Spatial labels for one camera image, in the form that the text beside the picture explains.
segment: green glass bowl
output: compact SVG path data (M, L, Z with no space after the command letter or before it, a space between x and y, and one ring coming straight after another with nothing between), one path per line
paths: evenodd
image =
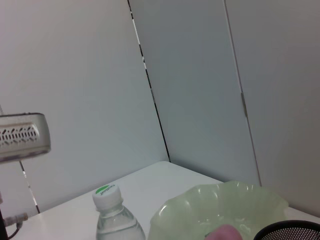
M253 240L264 227L286 220L288 202L268 189L238 181L197 185L172 198L151 219L148 240L204 240L223 224Z

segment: white desk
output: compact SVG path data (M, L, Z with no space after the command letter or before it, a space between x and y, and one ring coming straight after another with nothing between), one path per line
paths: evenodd
M166 200L199 184L220 181L162 161L120 178L123 204L136 216L146 236L150 219ZM307 220L320 224L320 218L288 208L290 220ZM14 240L95 240L99 213L95 210L92 192L31 217L23 223ZM8 229L13 232L15 226Z

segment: white partition panel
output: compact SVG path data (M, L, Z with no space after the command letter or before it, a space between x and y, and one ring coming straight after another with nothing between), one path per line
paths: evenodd
M2 5L0 103L51 134L23 162L40 211L168 160L127 0Z
M226 4L262 185L320 216L320 1Z
M0 193L3 200L0 209L4 218L38 213L19 162L0 164Z
M223 0L130 0L171 161L259 184Z

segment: water bottle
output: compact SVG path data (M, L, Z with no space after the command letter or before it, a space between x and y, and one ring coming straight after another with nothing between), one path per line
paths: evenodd
M146 240L135 216L122 205L123 199L116 184L100 187L92 197L96 210L100 212L97 240Z

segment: water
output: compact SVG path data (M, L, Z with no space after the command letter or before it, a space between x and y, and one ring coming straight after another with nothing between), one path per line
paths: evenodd
M145 233L134 215L122 204L100 212L97 240L146 240Z

